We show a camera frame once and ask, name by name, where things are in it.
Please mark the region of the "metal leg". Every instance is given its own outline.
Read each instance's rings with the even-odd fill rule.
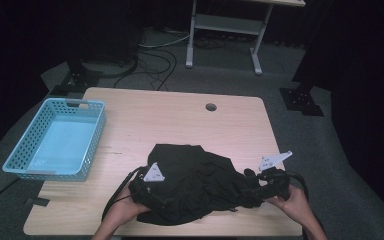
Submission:
[[[263,74],[263,70],[261,69],[260,61],[258,60],[258,49],[260,48],[261,42],[264,37],[264,33],[266,32],[266,27],[270,19],[271,12],[273,10],[273,4],[270,4],[266,11],[266,16],[264,18],[264,23],[261,27],[260,33],[258,34],[257,43],[254,48],[250,49],[252,63],[254,64],[255,74],[261,75]]]
[[[186,67],[192,68],[193,66],[193,37],[195,33],[195,14],[196,14],[196,1],[193,1],[192,15],[191,15],[191,29],[189,31],[189,44],[186,52]]]

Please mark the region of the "person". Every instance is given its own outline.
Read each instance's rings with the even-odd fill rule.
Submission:
[[[327,236],[310,208],[304,191],[289,185],[288,201],[281,198],[270,198],[265,201],[282,210],[289,218],[300,224],[309,240],[327,240]]]
[[[287,201],[273,197],[266,199],[265,202],[278,207],[289,218],[300,224],[309,240],[326,240],[327,236],[311,211],[304,191],[290,185],[289,192],[290,198]],[[128,196],[130,196],[130,190],[126,186],[117,197],[117,199],[124,199],[111,206],[92,240],[109,240],[118,227],[129,222],[140,213],[150,211],[146,206],[133,202],[132,198]]]

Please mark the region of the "black cloth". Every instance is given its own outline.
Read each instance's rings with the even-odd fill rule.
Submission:
[[[145,184],[152,198],[164,204],[158,207],[142,202],[152,211],[140,214],[140,222],[179,225],[212,211],[259,207],[262,203],[250,191],[259,186],[255,177],[237,172],[229,158],[206,152],[201,146],[157,144],[149,154],[148,166],[155,162],[165,179]],[[137,201],[137,189],[132,189],[132,198]]]

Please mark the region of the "gray carpet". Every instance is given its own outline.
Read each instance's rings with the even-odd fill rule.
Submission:
[[[165,43],[176,37],[165,33],[147,32],[147,45]],[[288,170],[304,176],[310,190],[310,202],[323,222],[330,239],[384,239],[384,203],[349,166],[330,119],[330,92],[314,88],[312,96],[320,105],[325,117],[304,116],[285,108],[279,88],[295,88],[291,82],[304,50],[278,45],[263,45],[259,58],[264,74],[253,72],[248,48],[249,42],[229,41],[226,46],[213,50],[195,49],[194,67],[185,68],[186,46],[163,48],[177,58],[177,66],[161,90],[173,92],[210,93],[255,96],[263,99],[281,152],[291,150],[294,156],[285,162]],[[174,59],[170,54],[147,51]],[[165,60],[139,54],[146,62],[137,72],[164,69]],[[55,66],[42,75],[47,86],[62,82],[68,68],[65,63]],[[160,74],[164,79],[168,72]],[[118,79],[102,79],[98,86],[113,87]],[[156,89],[160,82],[147,74],[134,74],[121,79],[117,88]],[[80,98],[81,94],[69,97]],[[28,111],[0,142],[0,191],[15,176],[4,173],[1,167],[18,139],[35,115],[38,103]],[[31,206],[28,198],[37,196],[42,183],[20,180],[0,195],[0,239],[89,239],[78,237],[31,237],[23,233],[23,225]],[[279,237],[264,239],[301,239]]]

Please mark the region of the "light blue basket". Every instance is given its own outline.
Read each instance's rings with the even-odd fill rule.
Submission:
[[[105,121],[102,101],[46,99],[2,169],[23,179],[85,181]]]

